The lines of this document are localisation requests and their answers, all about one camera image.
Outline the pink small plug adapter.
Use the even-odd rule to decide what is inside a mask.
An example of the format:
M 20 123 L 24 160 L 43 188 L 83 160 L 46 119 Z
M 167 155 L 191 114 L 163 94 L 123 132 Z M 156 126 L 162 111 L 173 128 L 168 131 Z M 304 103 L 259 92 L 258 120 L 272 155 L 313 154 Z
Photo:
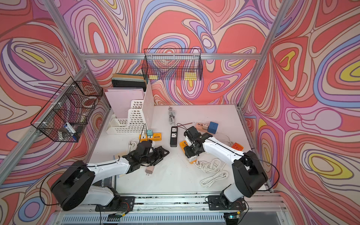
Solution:
M 146 167 L 146 169 L 145 169 L 146 176 L 152 175 L 153 172 L 154 172 L 154 168 L 155 168 L 155 166 L 148 166 L 148 167 Z

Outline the orange cube socket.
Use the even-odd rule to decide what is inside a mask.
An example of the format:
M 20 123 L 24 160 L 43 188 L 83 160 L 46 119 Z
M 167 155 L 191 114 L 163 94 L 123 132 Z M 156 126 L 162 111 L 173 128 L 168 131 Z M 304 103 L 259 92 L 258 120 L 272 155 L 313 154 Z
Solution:
M 232 145 L 232 148 L 237 150 L 237 151 L 243 151 L 244 147 L 240 144 L 238 144 L 237 142 L 235 142 L 233 145 Z

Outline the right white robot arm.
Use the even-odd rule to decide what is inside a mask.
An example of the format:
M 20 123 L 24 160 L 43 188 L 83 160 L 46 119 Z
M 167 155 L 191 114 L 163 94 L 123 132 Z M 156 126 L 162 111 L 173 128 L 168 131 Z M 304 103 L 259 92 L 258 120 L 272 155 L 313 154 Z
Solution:
M 188 159 L 206 152 L 232 167 L 234 183 L 221 192 L 222 204 L 230 205 L 242 197 L 250 198 L 268 181 L 261 160 L 254 152 L 240 152 L 209 133 L 201 134 L 195 127 L 186 129 L 184 137 L 187 142 L 184 152 Z

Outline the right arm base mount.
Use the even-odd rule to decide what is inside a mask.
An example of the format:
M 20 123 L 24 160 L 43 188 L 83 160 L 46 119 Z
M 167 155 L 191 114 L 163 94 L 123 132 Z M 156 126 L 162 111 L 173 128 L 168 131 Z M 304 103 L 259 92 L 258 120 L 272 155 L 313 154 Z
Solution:
M 205 198 L 210 211 L 244 211 L 247 209 L 244 198 L 239 198 L 234 202 L 227 200 L 224 196 L 207 196 Z

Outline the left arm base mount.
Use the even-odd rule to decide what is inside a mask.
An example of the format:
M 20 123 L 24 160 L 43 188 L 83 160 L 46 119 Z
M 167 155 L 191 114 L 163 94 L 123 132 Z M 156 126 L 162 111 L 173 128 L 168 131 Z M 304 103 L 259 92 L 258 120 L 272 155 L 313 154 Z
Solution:
M 114 199 L 106 206 L 96 206 L 96 212 L 131 212 L 135 205 L 134 196 L 115 196 Z

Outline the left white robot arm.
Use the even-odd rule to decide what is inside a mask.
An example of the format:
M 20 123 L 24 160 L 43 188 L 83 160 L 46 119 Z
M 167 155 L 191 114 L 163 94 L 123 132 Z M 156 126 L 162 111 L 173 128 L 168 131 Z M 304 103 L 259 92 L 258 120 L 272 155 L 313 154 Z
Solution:
M 152 141 L 142 141 L 135 150 L 112 161 L 86 164 L 79 160 L 57 179 L 51 192 L 64 211 L 80 205 L 96 205 L 98 210 L 130 212 L 130 204 L 122 201 L 113 187 L 99 187 L 95 183 L 132 173 L 140 167 L 155 166 L 169 153 L 162 146 L 153 148 Z

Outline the black power strip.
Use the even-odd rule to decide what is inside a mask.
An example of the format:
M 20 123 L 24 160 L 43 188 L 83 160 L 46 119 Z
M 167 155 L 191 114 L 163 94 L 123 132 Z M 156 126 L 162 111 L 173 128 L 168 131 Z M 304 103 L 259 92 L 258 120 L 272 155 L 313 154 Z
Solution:
M 178 142 L 178 127 L 173 126 L 171 128 L 170 147 L 177 147 Z

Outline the white cube socket adapter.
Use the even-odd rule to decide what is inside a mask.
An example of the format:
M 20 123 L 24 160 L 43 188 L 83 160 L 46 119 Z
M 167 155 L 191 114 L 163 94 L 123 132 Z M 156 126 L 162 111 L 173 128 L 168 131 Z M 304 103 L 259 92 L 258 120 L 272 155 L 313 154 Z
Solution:
M 187 157 L 187 159 L 190 163 L 197 160 L 197 155 L 195 154 L 193 147 L 185 146 L 184 152 L 185 152 L 185 156 Z

